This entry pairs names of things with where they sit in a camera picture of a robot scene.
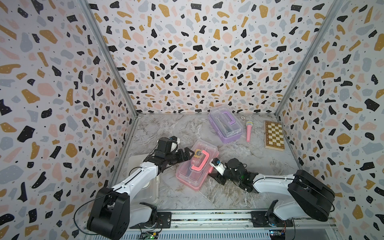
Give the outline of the white clear toolbox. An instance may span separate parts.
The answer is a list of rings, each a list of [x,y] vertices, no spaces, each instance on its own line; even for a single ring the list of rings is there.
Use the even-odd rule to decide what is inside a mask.
[[[126,179],[128,177],[133,177],[135,175],[135,171],[140,170],[140,165],[143,163],[143,160],[148,154],[144,155],[136,155],[131,156],[126,161],[125,167],[122,170],[122,178]],[[139,177],[138,181],[135,183],[139,183],[142,188],[137,190],[135,187],[136,195],[134,198],[131,198],[131,204],[139,204],[139,203],[147,203],[151,205],[155,205],[158,201],[159,194],[159,178],[154,177]]]

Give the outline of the purple toolbox with clear lid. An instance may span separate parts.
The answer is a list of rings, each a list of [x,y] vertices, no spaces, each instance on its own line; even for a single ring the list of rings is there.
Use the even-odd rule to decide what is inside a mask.
[[[223,144],[236,141],[243,134],[240,121],[226,106],[211,109],[209,121]]]

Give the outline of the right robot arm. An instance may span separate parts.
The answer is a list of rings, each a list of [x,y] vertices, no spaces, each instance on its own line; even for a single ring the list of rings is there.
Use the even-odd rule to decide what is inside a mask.
[[[299,217],[326,222],[335,209],[335,193],[305,170],[297,170],[287,176],[270,176],[247,171],[236,158],[227,163],[214,158],[210,164],[216,170],[210,176],[221,185],[231,181],[247,193],[286,196],[283,200],[274,200],[263,215],[255,217],[253,222],[257,226],[276,227],[288,219]]]

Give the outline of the pink toolbox with clear lid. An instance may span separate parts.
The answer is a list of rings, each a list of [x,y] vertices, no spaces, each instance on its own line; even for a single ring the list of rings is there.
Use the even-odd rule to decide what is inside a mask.
[[[218,157],[219,150],[216,146],[197,140],[192,151],[202,150],[203,156],[200,159],[192,157],[190,161],[183,162],[176,170],[176,178],[187,187],[199,191],[203,182],[213,170],[210,162]]]

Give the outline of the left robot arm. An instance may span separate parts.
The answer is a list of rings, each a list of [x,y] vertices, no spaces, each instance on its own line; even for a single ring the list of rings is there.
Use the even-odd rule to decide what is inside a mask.
[[[155,148],[125,180],[108,188],[101,188],[93,203],[86,229],[81,233],[119,240],[128,228],[157,227],[157,207],[141,202],[132,206],[132,200],[151,180],[169,167],[189,161],[195,155],[190,148],[179,148],[180,139],[160,138]]]

